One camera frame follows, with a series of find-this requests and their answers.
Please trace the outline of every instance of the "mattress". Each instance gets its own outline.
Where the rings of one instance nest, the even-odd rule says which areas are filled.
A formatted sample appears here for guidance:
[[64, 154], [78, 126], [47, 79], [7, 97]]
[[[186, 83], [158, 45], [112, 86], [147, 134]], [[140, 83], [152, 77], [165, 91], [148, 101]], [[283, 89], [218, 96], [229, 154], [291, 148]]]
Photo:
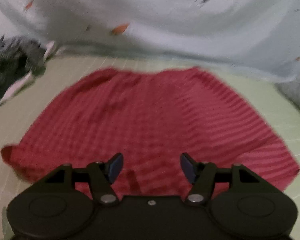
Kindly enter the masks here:
[[[65, 87], [81, 77], [109, 65], [121, 69], [157, 72], [169, 68], [189, 67], [186, 62], [135, 60], [109, 57], [63, 56], [48, 61], [45, 74], [27, 89], [0, 108], [0, 149], [5, 144], [18, 143], [47, 104]], [[213, 71], [242, 94], [284, 139], [300, 162], [300, 112], [276, 88], [263, 81]], [[2, 162], [0, 155], [0, 240], [10, 239], [13, 232], [7, 222], [9, 201], [29, 186]], [[298, 221], [292, 237], [300, 240], [300, 174], [286, 189], [297, 204]]]

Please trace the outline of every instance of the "towel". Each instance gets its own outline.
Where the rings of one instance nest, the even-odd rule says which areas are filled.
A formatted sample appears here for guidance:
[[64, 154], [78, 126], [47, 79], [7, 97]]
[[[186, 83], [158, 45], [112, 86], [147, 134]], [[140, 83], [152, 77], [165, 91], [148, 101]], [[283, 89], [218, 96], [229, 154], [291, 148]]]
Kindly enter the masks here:
[[[96, 71], [61, 92], [3, 160], [29, 181], [124, 155], [113, 188], [123, 195], [181, 195], [191, 185], [180, 154], [219, 167], [242, 163], [280, 190], [300, 171], [283, 141], [230, 87], [197, 67], [156, 74]], [[228, 185], [218, 184], [215, 192]], [[86, 185], [79, 190], [88, 193]]]

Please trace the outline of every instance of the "dark fabric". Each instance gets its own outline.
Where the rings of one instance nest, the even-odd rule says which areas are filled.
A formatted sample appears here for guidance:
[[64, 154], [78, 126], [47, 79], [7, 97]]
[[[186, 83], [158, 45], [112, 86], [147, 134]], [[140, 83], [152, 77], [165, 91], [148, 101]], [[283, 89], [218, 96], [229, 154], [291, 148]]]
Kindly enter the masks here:
[[0, 99], [14, 82], [43, 68], [44, 53], [45, 49], [26, 37], [0, 39]]

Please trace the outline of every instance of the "orange pattern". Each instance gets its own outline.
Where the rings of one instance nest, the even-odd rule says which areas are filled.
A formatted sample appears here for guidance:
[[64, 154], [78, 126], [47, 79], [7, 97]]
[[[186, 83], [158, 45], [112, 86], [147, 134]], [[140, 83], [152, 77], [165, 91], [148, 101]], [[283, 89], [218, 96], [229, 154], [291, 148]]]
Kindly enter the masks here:
[[26, 6], [25, 6], [25, 11], [29, 10], [32, 7], [34, 0], [31, 0]]
[[113, 34], [113, 35], [122, 34], [128, 27], [129, 27], [129, 23], [118, 25], [111, 31], [111, 34]]

